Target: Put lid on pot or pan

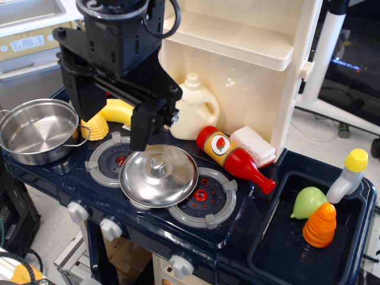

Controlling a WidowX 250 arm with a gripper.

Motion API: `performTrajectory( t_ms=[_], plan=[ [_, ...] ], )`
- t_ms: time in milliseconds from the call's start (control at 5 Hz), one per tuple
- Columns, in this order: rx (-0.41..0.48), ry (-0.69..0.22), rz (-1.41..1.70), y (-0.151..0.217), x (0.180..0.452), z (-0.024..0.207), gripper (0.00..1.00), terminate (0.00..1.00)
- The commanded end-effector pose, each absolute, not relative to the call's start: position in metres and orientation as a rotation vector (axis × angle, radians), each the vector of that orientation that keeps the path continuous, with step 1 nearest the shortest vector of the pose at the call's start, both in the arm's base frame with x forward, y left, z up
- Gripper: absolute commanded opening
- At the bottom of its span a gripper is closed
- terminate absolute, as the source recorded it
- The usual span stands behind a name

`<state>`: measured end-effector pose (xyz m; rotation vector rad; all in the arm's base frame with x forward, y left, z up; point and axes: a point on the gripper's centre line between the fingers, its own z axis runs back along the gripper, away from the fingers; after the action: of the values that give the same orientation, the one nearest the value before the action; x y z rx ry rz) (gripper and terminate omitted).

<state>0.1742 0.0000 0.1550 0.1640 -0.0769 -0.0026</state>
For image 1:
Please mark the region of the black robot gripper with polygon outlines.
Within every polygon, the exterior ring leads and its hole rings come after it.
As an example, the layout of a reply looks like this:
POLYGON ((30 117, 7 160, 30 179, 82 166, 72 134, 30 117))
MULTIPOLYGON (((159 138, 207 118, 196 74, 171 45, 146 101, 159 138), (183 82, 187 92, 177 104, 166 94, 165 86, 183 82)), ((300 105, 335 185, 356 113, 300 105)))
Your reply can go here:
POLYGON ((144 151, 152 135, 177 116, 180 87, 162 68, 163 39, 181 23, 163 30, 163 8, 81 8, 84 29, 58 27, 53 38, 65 89, 79 117, 87 122, 106 106, 106 93, 133 105, 132 151, 144 151))

